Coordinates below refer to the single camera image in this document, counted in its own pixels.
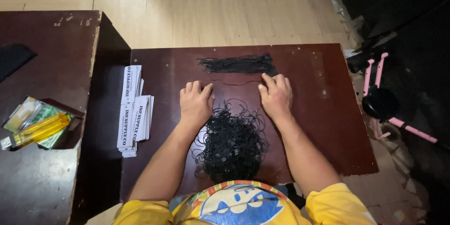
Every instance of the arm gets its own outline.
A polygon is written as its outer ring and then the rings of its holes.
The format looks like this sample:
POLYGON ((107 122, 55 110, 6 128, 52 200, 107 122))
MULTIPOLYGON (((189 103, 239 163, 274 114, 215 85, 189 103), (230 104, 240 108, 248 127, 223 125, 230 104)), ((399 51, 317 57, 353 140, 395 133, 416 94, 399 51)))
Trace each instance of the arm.
POLYGON ((262 105, 281 133, 289 169, 301 192, 312 191, 340 183, 341 178, 318 149, 305 135, 291 114, 292 89, 283 75, 269 77, 262 74, 267 87, 258 85, 262 105))
POLYGON ((187 83, 180 91, 181 120, 139 176, 129 200, 169 202, 174 197, 189 147, 212 114, 211 92, 212 84, 202 91, 199 81, 187 83))

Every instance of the pink stand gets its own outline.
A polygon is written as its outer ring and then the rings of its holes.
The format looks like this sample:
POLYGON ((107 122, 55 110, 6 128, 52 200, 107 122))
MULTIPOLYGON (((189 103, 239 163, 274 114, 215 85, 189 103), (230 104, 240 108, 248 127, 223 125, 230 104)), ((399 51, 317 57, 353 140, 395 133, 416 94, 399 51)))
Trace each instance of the pink stand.
MULTIPOLYGON (((377 67, 377 75, 376 75, 376 77, 375 77, 375 85, 376 85, 378 88, 380 87, 381 73, 382 73, 382 71, 383 71, 384 59, 385 59, 388 55, 389 55, 388 53, 383 53, 383 54, 381 55, 381 60, 380 60, 380 62, 378 63, 378 67, 377 67)), ((374 62, 375 62, 375 61, 374 61, 373 59, 370 59, 370 60, 368 61, 369 66, 367 67, 366 73, 365 73, 365 76, 364 76, 364 91, 363 91, 364 94, 363 94, 363 96, 366 96, 367 93, 368 93, 368 87, 369 87, 369 82, 370 82, 370 72, 372 71, 372 64, 373 64, 374 62)), ((401 121, 401 120, 399 120, 399 119, 397 119, 397 118, 395 118, 395 117, 389 119, 388 121, 389 121, 390 123, 396 125, 397 127, 403 127, 403 126, 405 125, 405 122, 403 122, 403 121, 401 121)), ((372 119, 370 120, 370 124, 372 125, 372 128, 374 129, 374 136, 375 136, 375 138, 381 139, 381 138, 384 138, 384 137, 386 137, 386 136, 390 136, 390 135, 391 135, 391 133, 389 133, 389 132, 388 132, 388 133, 384 133, 384 134, 381 133, 380 123, 379 123, 379 121, 378 121, 377 119, 372 118, 372 119)), ((436 143, 436 142, 437 142, 437 139, 436 139, 436 138, 434 138, 434 137, 432 137, 432 136, 430 136, 430 135, 427 135, 427 134, 425 134, 424 132, 421 132, 420 130, 417 130, 417 129, 411 127, 411 126, 408 126, 408 125, 405 126, 405 130, 408 130, 409 132, 411 132, 411 133, 413 133, 413 134, 415 134, 415 135, 417 135, 417 136, 420 136, 420 137, 424 138, 425 140, 430 141, 430 142, 432 142, 432 143, 436 143)))

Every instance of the dark wooden table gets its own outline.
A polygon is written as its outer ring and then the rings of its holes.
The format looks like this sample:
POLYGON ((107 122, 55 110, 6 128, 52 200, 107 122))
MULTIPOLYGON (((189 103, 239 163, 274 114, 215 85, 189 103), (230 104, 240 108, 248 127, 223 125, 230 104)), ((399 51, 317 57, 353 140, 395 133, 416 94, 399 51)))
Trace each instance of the dark wooden table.
MULTIPOLYGON (((82 224, 119 202, 116 132, 131 50, 99 11, 0 12, 0 46, 9 43, 38 55, 0 83, 0 124, 25 96, 85 116, 68 139, 75 148, 0 151, 0 221, 82 224)), ((9 134, 0 129, 0 138, 9 134)))
MULTIPOLYGON (((155 102, 150 140, 139 143, 137 157, 124 159, 122 199, 127 198, 150 158, 178 123, 179 91, 187 82, 201 80, 214 83, 215 106, 235 98, 245 101, 249 109, 260 108, 259 82, 237 86, 247 81, 261 81, 259 74, 208 74, 196 59, 265 52, 273 57, 277 71, 291 81, 294 97, 292 112, 297 122, 336 170, 342 175, 378 172, 339 44, 132 50, 131 62, 142 65, 142 78, 145 80, 143 94, 155 96, 155 102)), ((233 102, 233 105, 233 111, 239 112, 239 102, 233 102)), ((256 180, 270 185, 293 182, 280 137, 265 113, 261 109, 258 112, 265 117, 265 134, 270 148, 256 180)), ((194 176, 198 166, 200 164, 196 164, 188 154, 178 194, 198 192, 213 185, 209 179, 194 176)))

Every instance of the light wood floor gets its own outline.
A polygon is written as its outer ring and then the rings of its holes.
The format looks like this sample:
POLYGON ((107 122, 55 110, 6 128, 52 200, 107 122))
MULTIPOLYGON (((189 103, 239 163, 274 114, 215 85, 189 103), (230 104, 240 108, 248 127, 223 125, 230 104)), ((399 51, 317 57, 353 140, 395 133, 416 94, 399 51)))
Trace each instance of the light wood floor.
MULTIPOLYGON (((307 43, 340 43, 343 49, 356 46, 348 39, 347 28, 331 0, 0 0, 0 11, 92 9, 103 10, 131 48, 307 43)), ((344 181, 378 222, 390 222, 397 210, 408 214, 408 193, 401 187, 389 153, 378 142, 373 146, 380 173, 346 177, 344 181)), ((89 224, 109 224, 119 206, 89 224)))

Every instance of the tangled black cord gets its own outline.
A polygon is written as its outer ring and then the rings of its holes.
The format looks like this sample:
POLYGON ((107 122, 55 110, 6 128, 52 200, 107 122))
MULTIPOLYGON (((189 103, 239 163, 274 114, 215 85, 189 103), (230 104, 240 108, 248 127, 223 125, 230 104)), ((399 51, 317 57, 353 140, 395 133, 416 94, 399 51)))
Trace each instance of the tangled black cord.
POLYGON ((210 73, 266 73, 271 77, 278 74, 269 53, 223 59, 198 58, 196 60, 199 60, 199 64, 205 66, 210 73))
POLYGON ((269 144, 264 135, 265 121, 257 110, 250 112, 247 104, 241 106, 239 114, 231 115, 228 106, 213 110, 206 123, 203 140, 195 139, 201 149, 191 150, 191 156, 196 162, 203 162, 203 171, 209 175, 215 184, 232 180, 251 180, 259 170, 261 161, 268 150, 269 144))

